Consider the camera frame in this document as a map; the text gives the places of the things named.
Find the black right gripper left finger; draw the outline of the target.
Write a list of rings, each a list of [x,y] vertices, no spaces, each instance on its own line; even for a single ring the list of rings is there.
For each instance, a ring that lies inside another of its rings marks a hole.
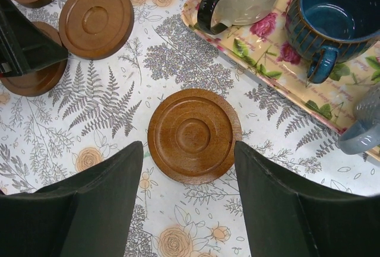
[[[34,193],[1,195],[1,255],[122,256],[143,156],[135,141]]]

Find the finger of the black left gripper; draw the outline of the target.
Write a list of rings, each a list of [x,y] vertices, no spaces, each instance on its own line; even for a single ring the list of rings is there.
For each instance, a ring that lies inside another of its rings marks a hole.
[[[68,58],[68,51],[45,35],[12,0],[1,0],[1,77],[36,72]]]

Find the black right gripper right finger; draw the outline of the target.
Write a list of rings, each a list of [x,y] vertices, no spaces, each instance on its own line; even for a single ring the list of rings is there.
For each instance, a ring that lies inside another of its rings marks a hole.
[[[252,256],[379,255],[379,196],[315,183],[242,141],[234,157]]]

